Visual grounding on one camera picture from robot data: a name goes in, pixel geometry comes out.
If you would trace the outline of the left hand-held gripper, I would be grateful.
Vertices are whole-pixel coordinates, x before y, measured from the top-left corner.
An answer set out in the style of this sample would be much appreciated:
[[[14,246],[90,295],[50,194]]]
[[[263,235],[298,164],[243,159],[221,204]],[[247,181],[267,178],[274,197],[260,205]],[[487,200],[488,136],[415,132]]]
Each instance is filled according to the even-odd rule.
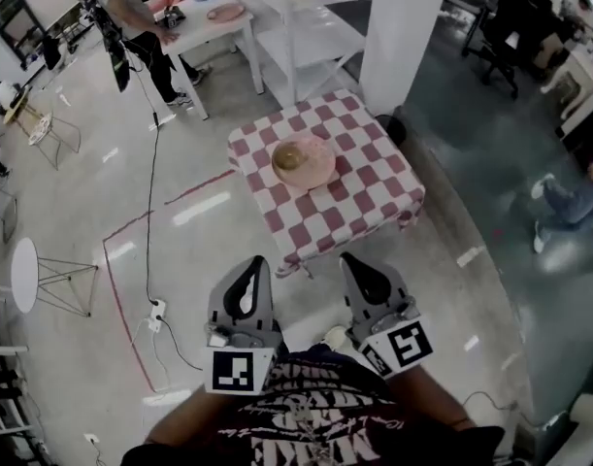
[[[227,272],[210,293],[208,315],[213,323],[227,318],[232,324],[254,316],[259,330],[209,327],[203,363],[206,391],[260,395],[283,348],[274,320],[271,272],[263,256],[250,257]]]

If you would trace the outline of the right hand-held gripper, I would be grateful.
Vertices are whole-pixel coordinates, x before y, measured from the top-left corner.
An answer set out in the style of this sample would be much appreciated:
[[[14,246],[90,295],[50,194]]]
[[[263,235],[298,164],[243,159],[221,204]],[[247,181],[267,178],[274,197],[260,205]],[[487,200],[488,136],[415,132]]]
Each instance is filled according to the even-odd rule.
[[[347,336],[374,371],[388,380],[419,365],[434,350],[403,278],[377,260],[343,252],[340,268],[353,322]]]

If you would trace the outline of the pink plate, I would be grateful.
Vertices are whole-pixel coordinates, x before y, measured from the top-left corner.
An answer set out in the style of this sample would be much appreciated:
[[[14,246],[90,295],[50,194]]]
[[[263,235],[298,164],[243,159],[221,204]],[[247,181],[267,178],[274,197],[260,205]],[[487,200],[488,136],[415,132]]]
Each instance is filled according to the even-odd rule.
[[[304,134],[293,134],[287,137],[282,142],[298,142],[301,147],[301,140],[308,135],[314,135],[313,133],[304,133]],[[277,177],[285,184],[302,189],[302,190],[311,190],[327,184],[333,174],[335,173],[336,169],[336,154],[335,160],[327,165],[312,165],[307,161],[297,170],[292,172],[282,172],[276,169],[273,166],[272,168],[277,175]]]

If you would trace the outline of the small brown bowl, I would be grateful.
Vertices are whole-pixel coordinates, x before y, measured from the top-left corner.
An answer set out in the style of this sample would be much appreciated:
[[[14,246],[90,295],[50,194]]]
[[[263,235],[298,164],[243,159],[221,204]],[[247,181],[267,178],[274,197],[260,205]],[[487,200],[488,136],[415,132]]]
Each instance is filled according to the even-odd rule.
[[[282,172],[292,172],[299,169],[308,157],[298,142],[282,142],[272,154],[273,166]]]

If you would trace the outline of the person's left forearm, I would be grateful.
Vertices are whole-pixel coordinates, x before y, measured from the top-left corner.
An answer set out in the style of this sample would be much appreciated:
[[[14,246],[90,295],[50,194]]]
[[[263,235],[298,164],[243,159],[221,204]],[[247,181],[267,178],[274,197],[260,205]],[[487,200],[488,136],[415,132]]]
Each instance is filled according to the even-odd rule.
[[[208,392],[199,386],[149,431],[144,444],[171,449],[195,449],[231,411],[247,403],[239,395]]]

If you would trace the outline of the person's right white shoe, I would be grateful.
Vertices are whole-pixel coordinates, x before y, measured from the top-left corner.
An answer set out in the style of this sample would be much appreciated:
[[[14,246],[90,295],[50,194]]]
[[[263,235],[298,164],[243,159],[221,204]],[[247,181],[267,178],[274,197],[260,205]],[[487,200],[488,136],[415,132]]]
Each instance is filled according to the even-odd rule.
[[[323,337],[322,343],[331,350],[338,350],[346,342],[346,329],[337,325],[332,327]]]

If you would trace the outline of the white power strip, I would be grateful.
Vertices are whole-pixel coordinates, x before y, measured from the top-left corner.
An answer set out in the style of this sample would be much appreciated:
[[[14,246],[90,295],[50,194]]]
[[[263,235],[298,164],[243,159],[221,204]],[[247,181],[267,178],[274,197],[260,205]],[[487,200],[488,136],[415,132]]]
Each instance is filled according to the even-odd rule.
[[[148,319],[148,328],[154,334],[160,332],[166,311],[166,303],[161,299],[154,299]]]

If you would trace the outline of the checkered cloth table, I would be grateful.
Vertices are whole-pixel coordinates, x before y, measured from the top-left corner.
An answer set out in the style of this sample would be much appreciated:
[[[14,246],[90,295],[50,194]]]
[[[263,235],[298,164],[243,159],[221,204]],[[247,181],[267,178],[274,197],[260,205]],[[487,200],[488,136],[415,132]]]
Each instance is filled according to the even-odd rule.
[[[330,145],[336,169],[329,183],[305,191],[283,183],[272,153],[293,133],[313,133]],[[233,130],[231,166],[246,179],[280,252],[285,278],[332,250],[387,223],[416,221],[425,187],[382,126],[351,91],[339,89]]]

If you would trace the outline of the person's dark printed shirt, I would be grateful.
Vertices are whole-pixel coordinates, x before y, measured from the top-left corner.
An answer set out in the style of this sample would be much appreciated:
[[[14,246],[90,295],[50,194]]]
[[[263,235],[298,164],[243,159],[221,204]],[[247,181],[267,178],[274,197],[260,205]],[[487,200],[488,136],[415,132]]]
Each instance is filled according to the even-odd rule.
[[[246,397],[197,448],[142,443],[120,466],[493,466],[505,435],[412,412],[385,379],[322,343],[279,358]]]

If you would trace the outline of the black round bin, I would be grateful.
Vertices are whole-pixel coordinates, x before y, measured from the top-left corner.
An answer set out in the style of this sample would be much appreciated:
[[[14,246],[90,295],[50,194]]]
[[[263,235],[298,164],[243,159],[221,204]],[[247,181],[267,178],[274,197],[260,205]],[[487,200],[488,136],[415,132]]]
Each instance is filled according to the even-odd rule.
[[[399,149],[407,139],[405,124],[394,115],[376,116],[376,121],[385,131],[391,142]]]

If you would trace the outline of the white round side table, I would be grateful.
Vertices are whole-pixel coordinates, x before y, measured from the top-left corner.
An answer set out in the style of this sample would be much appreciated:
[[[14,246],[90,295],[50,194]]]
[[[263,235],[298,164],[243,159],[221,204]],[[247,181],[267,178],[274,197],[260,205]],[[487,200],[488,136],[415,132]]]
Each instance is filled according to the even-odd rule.
[[[85,262],[47,258],[35,242],[24,237],[15,246],[10,266],[11,293],[17,309],[29,314],[37,304],[90,318],[99,267]],[[75,280],[90,276],[88,299],[83,300]]]

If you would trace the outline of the white metal shelf rack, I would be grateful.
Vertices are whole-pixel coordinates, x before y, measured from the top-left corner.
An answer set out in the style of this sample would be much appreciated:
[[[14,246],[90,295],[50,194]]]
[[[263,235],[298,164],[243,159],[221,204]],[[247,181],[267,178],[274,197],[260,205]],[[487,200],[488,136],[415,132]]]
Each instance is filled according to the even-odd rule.
[[[240,0],[253,13],[263,83],[283,107],[345,87],[344,69],[365,49],[365,36],[333,12],[366,0]]]

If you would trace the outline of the white stool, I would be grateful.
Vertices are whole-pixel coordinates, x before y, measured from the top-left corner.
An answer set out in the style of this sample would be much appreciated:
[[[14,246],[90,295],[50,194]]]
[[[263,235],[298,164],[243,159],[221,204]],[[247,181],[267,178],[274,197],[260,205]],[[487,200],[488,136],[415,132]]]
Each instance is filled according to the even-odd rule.
[[[59,155],[62,150],[78,154],[82,146],[80,128],[54,114],[46,114],[39,118],[30,134],[28,144],[45,158],[49,166],[59,170]]]

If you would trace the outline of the white pillar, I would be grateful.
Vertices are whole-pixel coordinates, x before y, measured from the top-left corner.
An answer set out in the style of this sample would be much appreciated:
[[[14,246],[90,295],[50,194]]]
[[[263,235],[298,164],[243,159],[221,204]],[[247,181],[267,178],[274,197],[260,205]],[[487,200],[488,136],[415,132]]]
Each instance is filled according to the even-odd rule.
[[[371,114],[402,106],[443,0],[372,0],[359,84]]]

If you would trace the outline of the black office chair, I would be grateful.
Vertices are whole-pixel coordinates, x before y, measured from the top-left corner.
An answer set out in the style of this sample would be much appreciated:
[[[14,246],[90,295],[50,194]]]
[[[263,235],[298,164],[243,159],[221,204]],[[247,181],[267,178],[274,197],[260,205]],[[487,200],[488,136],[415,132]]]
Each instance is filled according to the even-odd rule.
[[[498,71],[511,87],[513,100],[518,98],[519,93],[515,70],[520,62],[518,48],[524,24],[521,14],[526,4],[527,0],[499,0],[494,17],[481,26],[481,48],[467,48],[462,52],[463,56],[472,54],[488,63],[480,78],[484,85],[490,85],[493,73]]]

